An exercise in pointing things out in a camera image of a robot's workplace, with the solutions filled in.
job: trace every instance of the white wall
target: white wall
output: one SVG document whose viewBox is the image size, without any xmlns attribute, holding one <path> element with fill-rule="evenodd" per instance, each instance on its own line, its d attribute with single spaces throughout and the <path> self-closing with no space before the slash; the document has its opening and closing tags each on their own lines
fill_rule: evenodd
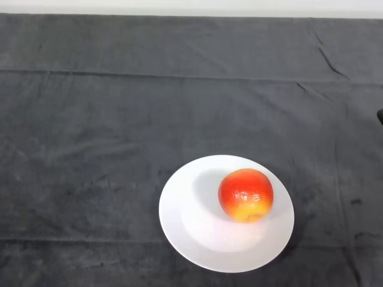
<svg viewBox="0 0 383 287">
<path fill-rule="evenodd" d="M 0 0 L 0 12 L 383 18 L 383 0 Z"/>
</svg>

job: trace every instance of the black object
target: black object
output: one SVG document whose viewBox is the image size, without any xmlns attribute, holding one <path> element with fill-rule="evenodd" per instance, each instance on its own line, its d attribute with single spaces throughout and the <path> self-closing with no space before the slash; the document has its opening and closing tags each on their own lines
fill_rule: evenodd
<svg viewBox="0 0 383 287">
<path fill-rule="evenodd" d="M 378 116 L 379 121 L 383 124 L 383 109 L 380 109 L 376 114 Z"/>
</svg>

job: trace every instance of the red apple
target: red apple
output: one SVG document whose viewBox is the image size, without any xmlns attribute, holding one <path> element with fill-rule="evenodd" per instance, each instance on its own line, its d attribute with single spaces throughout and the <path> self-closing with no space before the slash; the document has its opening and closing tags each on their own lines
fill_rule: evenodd
<svg viewBox="0 0 383 287">
<path fill-rule="evenodd" d="M 268 177 L 254 169 L 240 169 L 227 175 L 218 189 L 225 213 L 238 222 L 255 222 L 271 210 L 274 196 Z"/>
</svg>

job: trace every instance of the plate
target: plate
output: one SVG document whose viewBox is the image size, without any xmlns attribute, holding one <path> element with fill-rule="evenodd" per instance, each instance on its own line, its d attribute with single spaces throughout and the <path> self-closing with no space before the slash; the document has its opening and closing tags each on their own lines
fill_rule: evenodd
<svg viewBox="0 0 383 287">
<path fill-rule="evenodd" d="M 270 213 L 252 223 L 232 221 L 218 201 L 222 179 L 238 169 L 256 169 L 271 181 Z M 177 170 L 163 188 L 160 222 L 170 244 L 191 262 L 213 271 L 254 270 L 277 257 L 294 226 L 291 198 L 282 182 L 264 166 L 233 155 L 199 158 Z"/>
</svg>

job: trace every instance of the round plate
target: round plate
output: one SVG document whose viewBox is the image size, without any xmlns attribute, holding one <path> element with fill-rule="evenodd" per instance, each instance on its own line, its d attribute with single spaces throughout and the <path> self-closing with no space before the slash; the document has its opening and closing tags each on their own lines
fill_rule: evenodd
<svg viewBox="0 0 383 287">
<path fill-rule="evenodd" d="M 218 201 L 222 179 L 238 169 L 256 169 L 271 181 L 274 203 L 262 220 L 232 221 Z M 294 226 L 291 198 L 267 168 L 232 155 L 212 155 L 177 170 L 163 188 L 160 222 L 171 245 L 191 262 L 220 272 L 243 272 L 272 261 L 285 248 Z"/>
</svg>

